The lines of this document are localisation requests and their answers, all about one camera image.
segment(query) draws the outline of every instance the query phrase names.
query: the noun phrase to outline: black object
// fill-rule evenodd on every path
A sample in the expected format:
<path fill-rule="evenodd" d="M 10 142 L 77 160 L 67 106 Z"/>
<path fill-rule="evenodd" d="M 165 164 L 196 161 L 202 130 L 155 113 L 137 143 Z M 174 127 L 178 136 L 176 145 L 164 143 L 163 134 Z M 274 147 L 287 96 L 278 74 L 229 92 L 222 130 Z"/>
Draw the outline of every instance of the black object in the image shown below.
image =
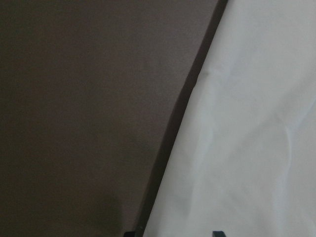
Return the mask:
<path fill-rule="evenodd" d="M 136 237 L 136 235 L 135 235 L 134 231 L 132 231 L 132 232 L 125 232 L 124 233 L 124 237 Z"/>
<path fill-rule="evenodd" d="M 213 237 L 226 237 L 223 231 L 213 231 Z"/>

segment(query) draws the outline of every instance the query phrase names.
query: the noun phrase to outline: dark edge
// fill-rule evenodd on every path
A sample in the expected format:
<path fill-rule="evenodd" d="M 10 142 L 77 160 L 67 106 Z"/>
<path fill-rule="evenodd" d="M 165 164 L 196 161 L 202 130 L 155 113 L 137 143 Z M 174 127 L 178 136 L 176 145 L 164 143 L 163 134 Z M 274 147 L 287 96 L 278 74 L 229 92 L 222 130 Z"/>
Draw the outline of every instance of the dark edge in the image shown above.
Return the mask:
<path fill-rule="evenodd" d="M 135 232 L 125 232 L 123 237 L 135 237 Z"/>
<path fill-rule="evenodd" d="M 142 205 L 142 210 L 138 218 L 136 225 L 137 237 L 142 237 L 144 234 L 145 226 L 149 219 L 149 215 L 152 211 L 159 186 L 169 160 L 169 156 L 176 139 L 180 124 L 187 107 L 191 92 L 197 82 L 198 75 L 202 69 L 206 55 L 210 48 L 211 42 L 214 38 L 218 24 L 222 18 L 224 9 L 228 0 L 218 0 L 214 8 L 210 23 L 207 27 L 206 33 L 202 40 L 201 46 L 197 52 L 196 58 L 191 66 L 188 76 L 185 80 L 184 86 L 179 94 L 175 107 L 171 113 L 166 132 L 163 136 L 163 140 L 152 169 L 152 173 L 147 186 L 145 199 Z"/>
<path fill-rule="evenodd" d="M 213 231 L 213 237 L 226 237 L 223 231 Z"/>

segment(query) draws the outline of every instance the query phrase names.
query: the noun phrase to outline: white cloth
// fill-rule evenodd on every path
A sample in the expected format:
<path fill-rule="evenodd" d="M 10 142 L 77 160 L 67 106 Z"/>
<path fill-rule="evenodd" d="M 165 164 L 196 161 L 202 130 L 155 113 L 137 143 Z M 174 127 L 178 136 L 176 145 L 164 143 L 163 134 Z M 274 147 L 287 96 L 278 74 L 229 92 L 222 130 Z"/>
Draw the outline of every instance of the white cloth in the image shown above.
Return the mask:
<path fill-rule="evenodd" d="M 230 0 L 144 237 L 316 237 L 316 1 Z"/>

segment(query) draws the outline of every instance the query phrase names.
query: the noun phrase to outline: white surface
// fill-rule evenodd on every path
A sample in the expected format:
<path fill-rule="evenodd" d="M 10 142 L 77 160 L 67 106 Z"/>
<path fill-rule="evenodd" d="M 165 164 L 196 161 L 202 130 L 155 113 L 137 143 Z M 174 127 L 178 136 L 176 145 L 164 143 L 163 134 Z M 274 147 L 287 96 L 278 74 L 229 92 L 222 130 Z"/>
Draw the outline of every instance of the white surface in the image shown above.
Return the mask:
<path fill-rule="evenodd" d="M 316 2 L 230 0 L 145 237 L 316 236 Z"/>

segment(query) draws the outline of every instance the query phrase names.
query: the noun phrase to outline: brown surface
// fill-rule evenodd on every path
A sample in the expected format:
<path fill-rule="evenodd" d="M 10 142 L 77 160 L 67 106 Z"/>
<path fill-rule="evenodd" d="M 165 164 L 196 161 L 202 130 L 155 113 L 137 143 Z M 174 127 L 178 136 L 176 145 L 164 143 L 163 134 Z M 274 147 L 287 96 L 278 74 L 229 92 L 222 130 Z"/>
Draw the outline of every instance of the brown surface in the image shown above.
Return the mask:
<path fill-rule="evenodd" d="M 1 237 L 136 228 L 215 3 L 1 3 Z"/>

